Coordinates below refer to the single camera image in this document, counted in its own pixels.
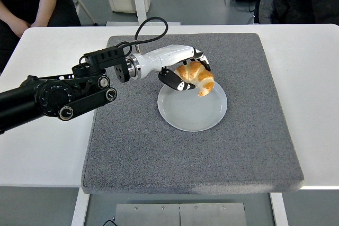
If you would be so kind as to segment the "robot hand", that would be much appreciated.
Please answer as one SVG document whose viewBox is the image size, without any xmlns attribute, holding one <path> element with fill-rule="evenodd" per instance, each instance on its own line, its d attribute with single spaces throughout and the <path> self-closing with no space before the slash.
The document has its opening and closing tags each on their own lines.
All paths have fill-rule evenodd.
<svg viewBox="0 0 339 226">
<path fill-rule="evenodd" d="M 199 96 L 206 96 L 214 87 L 214 76 L 203 52 L 190 46 L 170 45 L 144 55 L 135 53 L 129 57 L 134 71 L 133 79 L 145 78 L 151 71 L 176 91 L 197 88 Z"/>
</svg>

